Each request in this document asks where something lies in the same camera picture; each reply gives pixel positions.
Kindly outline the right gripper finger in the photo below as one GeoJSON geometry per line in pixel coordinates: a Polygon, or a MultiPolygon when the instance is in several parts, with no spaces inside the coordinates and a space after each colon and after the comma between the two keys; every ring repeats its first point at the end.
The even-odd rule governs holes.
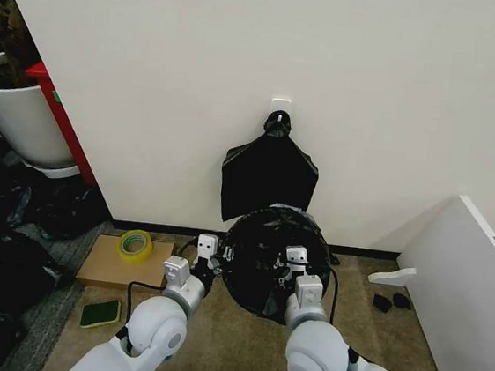
{"type": "Polygon", "coordinates": [[[271,278],[275,287],[285,287],[288,265],[277,258],[271,267],[271,278]]]}

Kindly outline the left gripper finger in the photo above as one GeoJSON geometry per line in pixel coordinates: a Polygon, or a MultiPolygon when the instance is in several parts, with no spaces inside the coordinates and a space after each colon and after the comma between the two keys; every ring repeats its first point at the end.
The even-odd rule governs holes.
{"type": "Polygon", "coordinates": [[[225,243],[220,245],[218,253],[215,255],[214,273],[220,276],[231,271],[234,266],[233,257],[234,250],[232,246],[227,246],[225,243]]]}

